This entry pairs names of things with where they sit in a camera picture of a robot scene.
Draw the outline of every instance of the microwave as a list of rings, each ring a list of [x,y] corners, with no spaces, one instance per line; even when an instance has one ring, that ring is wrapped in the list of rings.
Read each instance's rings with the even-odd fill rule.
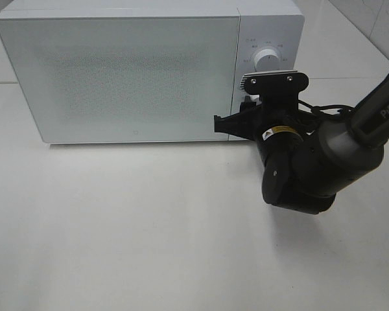
[[[46,143],[229,141],[242,77],[293,69],[291,0],[14,0],[0,38]]]

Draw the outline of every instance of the warning label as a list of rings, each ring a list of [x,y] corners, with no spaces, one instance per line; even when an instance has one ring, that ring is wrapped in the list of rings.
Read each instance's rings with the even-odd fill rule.
[[[280,126],[274,126],[273,128],[267,129],[262,134],[262,138],[265,141],[271,136],[273,136],[274,134],[283,133],[283,132],[290,132],[300,136],[299,133],[294,128],[291,128],[290,126],[280,125]]]

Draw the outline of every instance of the microwave dial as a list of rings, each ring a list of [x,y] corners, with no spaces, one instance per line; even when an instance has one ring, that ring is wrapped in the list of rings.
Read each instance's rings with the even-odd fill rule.
[[[253,55],[255,70],[258,72],[279,70],[280,61],[281,53],[275,47],[263,47]]]

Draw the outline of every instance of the robotic arm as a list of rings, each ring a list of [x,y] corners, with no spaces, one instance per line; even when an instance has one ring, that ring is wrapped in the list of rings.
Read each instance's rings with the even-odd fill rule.
[[[265,202],[318,214],[338,191],[381,164],[389,139],[389,75],[355,108],[311,106],[298,99],[308,85],[296,71],[244,75],[241,88],[259,101],[246,96],[239,113],[215,116],[215,132],[256,142]]]

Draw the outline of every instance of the white table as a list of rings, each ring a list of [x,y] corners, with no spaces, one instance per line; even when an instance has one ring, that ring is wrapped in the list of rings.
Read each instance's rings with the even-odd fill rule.
[[[356,104],[389,63],[330,3],[302,99]],[[389,310],[389,143],[318,216],[266,205],[253,143],[49,146],[0,46],[0,311]]]

